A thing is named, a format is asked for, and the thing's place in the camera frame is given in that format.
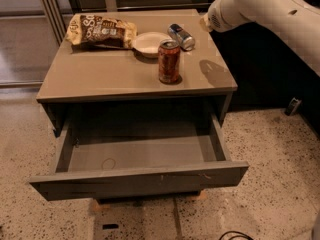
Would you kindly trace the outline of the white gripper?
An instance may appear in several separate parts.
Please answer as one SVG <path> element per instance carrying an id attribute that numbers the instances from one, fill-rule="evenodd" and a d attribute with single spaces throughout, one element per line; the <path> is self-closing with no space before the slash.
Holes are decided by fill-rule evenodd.
<path id="1" fill-rule="evenodd" d="M 200 19 L 200 25 L 206 32 L 226 32 L 244 23 L 234 0 L 215 0 L 208 12 Z"/>

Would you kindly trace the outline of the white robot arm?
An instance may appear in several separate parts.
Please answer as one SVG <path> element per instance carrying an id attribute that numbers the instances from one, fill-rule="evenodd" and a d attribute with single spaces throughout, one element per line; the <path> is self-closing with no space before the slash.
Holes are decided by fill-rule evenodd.
<path id="1" fill-rule="evenodd" d="M 201 17 L 207 31 L 255 22 L 278 36 L 320 76 L 320 9 L 304 0 L 215 0 Z"/>

